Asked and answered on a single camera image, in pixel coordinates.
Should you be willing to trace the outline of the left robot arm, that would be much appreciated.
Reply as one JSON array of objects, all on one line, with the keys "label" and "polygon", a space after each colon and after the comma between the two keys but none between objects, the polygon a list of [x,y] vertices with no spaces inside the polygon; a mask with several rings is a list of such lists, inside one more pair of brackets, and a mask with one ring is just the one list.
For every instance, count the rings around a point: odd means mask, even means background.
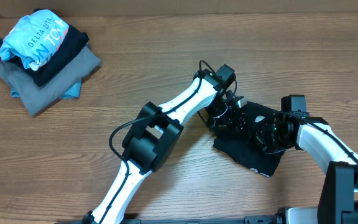
[{"label": "left robot arm", "polygon": [[120,223],[127,206],[143,181],[157,172],[172,153],[185,123],[206,110],[209,130],[225,128],[232,121],[239,97],[229,90],[235,85],[235,71],[228,65],[218,70],[199,68],[191,85],[174,99],[155,105],[145,104],[136,119],[117,127],[111,136],[128,128],[122,141],[123,152],[116,155],[121,166],[103,201],[82,219],[82,223]]}]

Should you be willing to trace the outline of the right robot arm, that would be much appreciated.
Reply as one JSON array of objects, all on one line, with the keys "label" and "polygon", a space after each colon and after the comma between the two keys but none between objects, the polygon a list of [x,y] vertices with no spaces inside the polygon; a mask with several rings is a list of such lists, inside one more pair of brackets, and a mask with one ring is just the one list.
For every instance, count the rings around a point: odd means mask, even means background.
[{"label": "right robot arm", "polygon": [[358,223],[358,154],[321,117],[306,110],[303,95],[282,98],[279,111],[249,102],[252,138],[264,155],[281,156],[295,147],[307,152],[325,174],[319,203],[311,208],[281,208],[272,223]]}]

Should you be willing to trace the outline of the black polo shirt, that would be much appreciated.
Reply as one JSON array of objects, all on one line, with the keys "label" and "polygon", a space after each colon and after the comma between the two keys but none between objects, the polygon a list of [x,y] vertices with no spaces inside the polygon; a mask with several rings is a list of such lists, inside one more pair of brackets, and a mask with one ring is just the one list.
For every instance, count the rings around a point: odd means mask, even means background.
[{"label": "black polo shirt", "polygon": [[272,117],[275,110],[254,102],[247,102],[235,120],[235,128],[226,134],[215,135],[213,147],[227,154],[234,162],[265,177],[274,175],[281,157],[263,154],[252,139],[252,123],[257,115]]}]

